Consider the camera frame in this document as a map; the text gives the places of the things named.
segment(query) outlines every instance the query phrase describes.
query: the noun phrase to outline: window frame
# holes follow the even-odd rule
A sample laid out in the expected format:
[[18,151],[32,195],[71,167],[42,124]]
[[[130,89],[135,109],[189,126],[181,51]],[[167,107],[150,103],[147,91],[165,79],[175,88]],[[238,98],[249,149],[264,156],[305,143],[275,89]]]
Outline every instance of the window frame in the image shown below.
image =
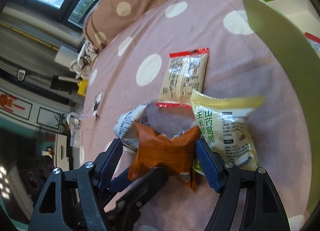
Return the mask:
[[[62,25],[65,25],[66,27],[69,27],[70,29],[82,33],[82,26],[76,25],[73,22],[68,21],[71,13],[73,12],[74,8],[78,4],[80,0],[64,0],[60,9],[54,8],[46,3],[43,3],[39,0],[24,0],[23,2],[17,3],[23,7],[26,7],[28,9],[31,9],[33,11],[36,11],[38,13],[43,14],[44,16],[48,17],[49,19],[52,19]],[[92,7],[98,2],[98,0],[95,0],[89,9],[85,12],[85,14],[82,16],[79,23],[83,23],[85,17],[90,12]]]

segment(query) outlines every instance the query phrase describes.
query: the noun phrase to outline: windowsill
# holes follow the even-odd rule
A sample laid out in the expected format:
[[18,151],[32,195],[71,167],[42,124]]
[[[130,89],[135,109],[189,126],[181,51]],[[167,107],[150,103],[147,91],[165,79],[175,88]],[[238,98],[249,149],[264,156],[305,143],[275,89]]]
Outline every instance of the windowsill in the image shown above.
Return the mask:
[[3,13],[32,24],[76,49],[79,48],[84,38],[80,33],[77,33],[58,22],[11,2],[7,3]]

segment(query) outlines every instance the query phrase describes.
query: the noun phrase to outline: beige snack package with red edge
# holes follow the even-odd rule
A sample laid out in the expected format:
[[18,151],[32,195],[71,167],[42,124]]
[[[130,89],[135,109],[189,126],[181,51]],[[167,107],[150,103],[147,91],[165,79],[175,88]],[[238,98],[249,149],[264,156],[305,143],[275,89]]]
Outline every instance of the beige snack package with red edge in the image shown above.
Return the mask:
[[169,56],[169,64],[156,105],[185,106],[191,109],[192,90],[202,90],[209,49],[170,53]]

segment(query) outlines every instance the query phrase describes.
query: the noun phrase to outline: polka dot bedsheet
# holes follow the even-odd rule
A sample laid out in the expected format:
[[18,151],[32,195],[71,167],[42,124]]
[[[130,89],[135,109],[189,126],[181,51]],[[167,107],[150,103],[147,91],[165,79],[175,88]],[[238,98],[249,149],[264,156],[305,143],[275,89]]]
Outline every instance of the polka dot bedsheet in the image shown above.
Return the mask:
[[[202,47],[210,48],[203,93],[216,98],[266,96],[249,118],[248,129],[260,164],[280,194],[291,230],[299,230],[306,218],[311,184],[304,114],[281,65],[250,29],[241,0],[168,0],[142,15],[102,50],[92,69],[81,117],[81,163],[93,161],[107,149],[120,115],[156,102],[169,53]],[[157,130],[179,133],[184,117],[191,125],[190,110],[177,111],[153,107],[151,117],[161,126]],[[161,112],[166,116],[157,119]],[[134,156],[125,150],[115,175]],[[218,196],[204,178],[196,192],[172,178],[141,209],[134,230],[204,230]],[[244,198],[241,192],[231,230],[238,230]],[[106,210],[114,206],[113,201]]]

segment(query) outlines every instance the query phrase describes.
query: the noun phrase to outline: orange snack package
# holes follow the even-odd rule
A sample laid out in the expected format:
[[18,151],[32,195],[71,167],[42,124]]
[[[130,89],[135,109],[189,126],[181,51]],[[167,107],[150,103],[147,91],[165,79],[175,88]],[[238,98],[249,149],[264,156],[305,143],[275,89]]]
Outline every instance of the orange snack package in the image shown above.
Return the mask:
[[158,134],[149,126],[134,122],[139,149],[137,157],[130,166],[128,179],[133,181],[146,175],[154,167],[165,167],[170,176],[179,179],[195,190],[196,182],[191,173],[196,152],[196,140],[201,132],[193,127],[171,140]]

